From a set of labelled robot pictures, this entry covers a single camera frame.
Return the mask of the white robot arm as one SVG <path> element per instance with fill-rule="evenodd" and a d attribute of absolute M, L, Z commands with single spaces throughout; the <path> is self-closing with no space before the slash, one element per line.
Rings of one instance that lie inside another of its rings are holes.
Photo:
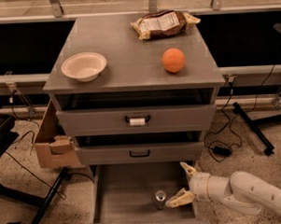
<path fill-rule="evenodd" d="M 250 173 L 238 171 L 231 177 L 198 172 L 180 163 L 188 176 L 189 189 L 181 189 L 166 202 L 168 208 L 194 201 L 217 201 L 234 212 L 256 216 L 264 206 L 281 216 L 281 189 Z"/>

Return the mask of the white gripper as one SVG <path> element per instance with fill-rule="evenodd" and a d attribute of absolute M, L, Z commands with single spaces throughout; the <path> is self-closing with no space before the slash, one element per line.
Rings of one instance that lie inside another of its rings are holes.
<path fill-rule="evenodd" d="M 180 165 L 186 175 L 190 178 L 190 190 L 180 189 L 176 195 L 166 202 L 165 205 L 168 208 L 175 208 L 181 205 L 190 204 L 195 199 L 200 201 L 209 201 L 210 198 L 207 193 L 207 187 L 208 180 L 211 175 L 208 173 L 197 172 L 194 167 L 189 166 L 184 161 L 182 161 Z"/>

